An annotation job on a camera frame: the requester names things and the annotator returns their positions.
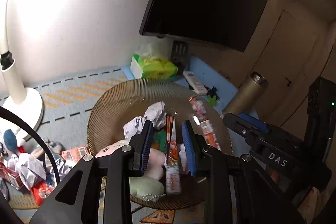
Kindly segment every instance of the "screw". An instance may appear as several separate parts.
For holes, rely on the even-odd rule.
[[[86,155],[84,155],[83,159],[84,159],[85,161],[90,161],[90,160],[93,159],[93,156],[92,156],[91,154],[86,154]]]
[[[241,157],[243,161],[251,161],[252,157],[249,154],[244,154]]]
[[[213,147],[211,145],[206,145],[203,147],[204,152],[210,153],[213,151]]]
[[[123,150],[124,152],[128,152],[129,150],[131,150],[132,147],[130,145],[124,145],[121,150]]]

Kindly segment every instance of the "tissue box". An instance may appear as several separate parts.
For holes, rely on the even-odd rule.
[[[170,61],[161,58],[132,56],[130,69],[134,78],[168,79],[176,75],[178,68]]]

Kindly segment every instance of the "red package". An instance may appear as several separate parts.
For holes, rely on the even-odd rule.
[[[51,194],[53,189],[46,185],[45,180],[42,180],[39,183],[35,184],[30,189],[30,191],[35,199],[36,205],[40,206],[47,198],[47,196]]]

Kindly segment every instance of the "black dashed line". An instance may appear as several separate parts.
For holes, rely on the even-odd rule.
[[[55,119],[55,121],[63,120],[64,118],[65,118],[64,116],[63,117],[59,117],[59,118]]]
[[[76,112],[76,113],[70,114],[69,116],[72,117],[72,116],[75,116],[75,115],[78,115],[78,114],[80,114],[80,112]]]

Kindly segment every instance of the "gold thermos bottle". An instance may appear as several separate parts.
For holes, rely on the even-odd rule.
[[[222,117],[227,113],[239,115],[240,113],[249,111],[255,102],[266,90],[268,82],[256,71],[253,72],[243,82],[236,95],[222,110]]]

